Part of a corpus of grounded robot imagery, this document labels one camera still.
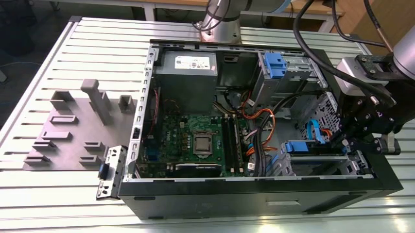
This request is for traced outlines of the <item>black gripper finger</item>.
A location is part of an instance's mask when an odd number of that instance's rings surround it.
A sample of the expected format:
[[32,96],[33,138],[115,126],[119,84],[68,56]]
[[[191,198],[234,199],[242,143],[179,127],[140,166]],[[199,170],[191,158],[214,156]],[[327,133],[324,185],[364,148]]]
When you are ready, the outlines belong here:
[[354,128],[355,116],[336,114],[338,130],[334,135],[330,137],[328,144],[331,147],[340,147],[344,141],[348,141],[351,136],[351,130]]
[[374,137],[370,136],[368,127],[351,127],[343,133],[343,145],[350,151],[359,150],[363,153],[374,152]]

